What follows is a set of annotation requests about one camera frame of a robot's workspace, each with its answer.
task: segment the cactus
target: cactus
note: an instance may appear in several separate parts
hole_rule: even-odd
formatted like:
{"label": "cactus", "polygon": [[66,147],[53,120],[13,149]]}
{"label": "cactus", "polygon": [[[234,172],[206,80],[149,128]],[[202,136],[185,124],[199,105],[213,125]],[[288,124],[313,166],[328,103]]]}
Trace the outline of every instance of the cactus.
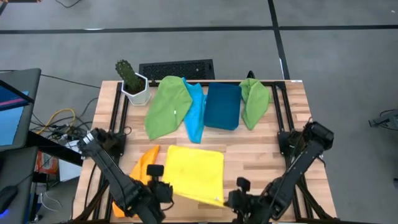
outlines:
{"label": "cactus", "polygon": [[119,60],[116,63],[116,71],[126,84],[126,90],[131,94],[139,93],[144,90],[145,83],[138,77],[132,69],[130,63],[126,60]]}

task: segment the black floor stripe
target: black floor stripe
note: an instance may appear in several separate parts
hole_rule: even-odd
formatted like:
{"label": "black floor stripe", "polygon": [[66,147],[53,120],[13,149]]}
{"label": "black floor stripe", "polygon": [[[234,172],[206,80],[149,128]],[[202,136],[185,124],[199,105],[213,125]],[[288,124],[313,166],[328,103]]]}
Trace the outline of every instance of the black floor stripe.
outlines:
{"label": "black floor stripe", "polygon": [[358,25],[358,26],[280,26],[279,30],[379,30],[398,29],[398,25]]}
{"label": "black floor stripe", "polygon": [[398,29],[398,25],[363,26],[221,26],[221,27],[151,27],[110,29],[42,29],[42,30],[0,30],[0,34],[117,34],[140,32],[204,32],[204,31],[260,31],[260,30],[381,30]]}
{"label": "black floor stripe", "polygon": [[8,3],[6,3],[6,2],[3,2],[3,3],[1,4],[1,6],[0,6],[0,16],[1,16],[2,12],[4,11],[4,9],[6,8],[7,4],[8,4]]}
{"label": "black floor stripe", "polygon": [[46,29],[46,30],[0,30],[0,34],[104,34],[135,32],[201,32],[201,31],[257,31],[273,30],[271,26],[221,26],[221,27],[152,27],[113,29]]}
{"label": "black floor stripe", "polygon": [[289,74],[289,69],[287,68],[287,61],[286,61],[286,56],[285,56],[284,45],[282,43],[282,37],[280,36],[280,31],[278,29],[279,25],[278,25],[278,19],[276,16],[274,1],[268,0],[268,5],[269,5],[269,12],[271,14],[271,19],[272,19],[272,26],[275,28],[274,29],[275,41],[276,41],[276,46],[278,49],[280,66],[282,67],[282,75],[285,80],[290,80],[290,74]]}

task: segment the orange cloth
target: orange cloth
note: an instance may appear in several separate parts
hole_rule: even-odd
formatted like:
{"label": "orange cloth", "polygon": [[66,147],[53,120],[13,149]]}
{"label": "orange cloth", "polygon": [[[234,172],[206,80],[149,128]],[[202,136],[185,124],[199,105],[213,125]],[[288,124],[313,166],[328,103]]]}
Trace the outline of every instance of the orange cloth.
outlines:
{"label": "orange cloth", "polygon": [[[150,176],[147,175],[147,167],[148,165],[155,163],[157,154],[159,153],[159,147],[159,145],[155,146],[141,156],[136,166],[134,166],[133,170],[131,171],[130,177],[140,180],[145,185],[148,184],[148,181],[150,181]],[[112,209],[116,217],[125,217],[124,212],[118,206],[116,206],[114,202],[112,202]]]}

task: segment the potted plant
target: potted plant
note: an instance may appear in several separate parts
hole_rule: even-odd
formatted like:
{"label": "potted plant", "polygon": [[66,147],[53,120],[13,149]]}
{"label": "potted plant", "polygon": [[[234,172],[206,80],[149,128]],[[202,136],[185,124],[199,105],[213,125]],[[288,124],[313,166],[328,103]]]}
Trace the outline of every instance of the potted plant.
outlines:
{"label": "potted plant", "polygon": [[133,105],[146,105],[150,98],[148,79],[135,73],[130,63],[119,60],[116,71],[123,79],[122,92],[126,94]]}

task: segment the black keyboard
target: black keyboard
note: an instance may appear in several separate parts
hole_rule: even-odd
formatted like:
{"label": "black keyboard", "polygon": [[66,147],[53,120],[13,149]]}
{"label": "black keyboard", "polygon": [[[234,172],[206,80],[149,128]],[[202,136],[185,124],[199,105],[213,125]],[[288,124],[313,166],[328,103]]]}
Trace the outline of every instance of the black keyboard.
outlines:
{"label": "black keyboard", "polygon": [[139,73],[149,80],[162,80],[168,75],[187,80],[214,80],[213,60],[145,63],[139,65]]}

